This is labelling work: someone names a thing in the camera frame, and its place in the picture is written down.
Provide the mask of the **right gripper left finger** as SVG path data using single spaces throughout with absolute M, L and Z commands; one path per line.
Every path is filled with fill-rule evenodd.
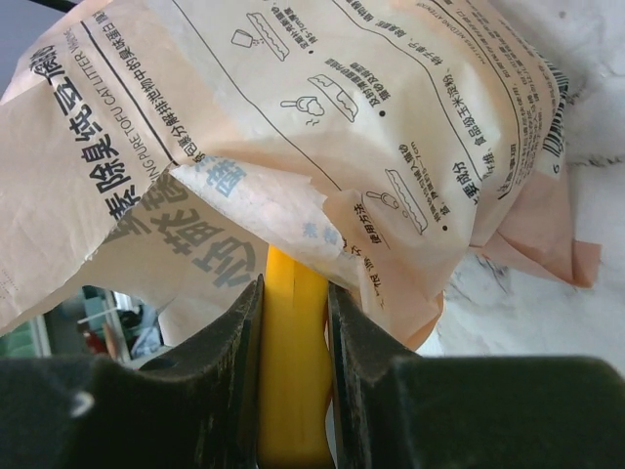
M 5 468 L 252 468 L 264 283 L 131 368 L 103 355 L 1 361 Z

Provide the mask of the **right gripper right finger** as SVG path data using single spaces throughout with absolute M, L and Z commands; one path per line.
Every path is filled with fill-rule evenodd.
M 331 285 L 342 468 L 620 468 L 624 380 L 586 357 L 424 358 Z

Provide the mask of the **yellow plastic litter scoop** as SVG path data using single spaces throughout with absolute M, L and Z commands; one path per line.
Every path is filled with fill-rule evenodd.
M 261 468 L 332 468 L 326 413 L 332 388 L 325 340 L 328 280 L 270 247 L 259 374 Z

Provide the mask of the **pink cat litter bag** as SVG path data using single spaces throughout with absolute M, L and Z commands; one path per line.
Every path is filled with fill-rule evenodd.
M 94 283 L 181 341 L 268 246 L 413 347 L 469 253 L 589 287 L 567 85 L 487 1 L 83 1 L 1 99 L 1 328 Z

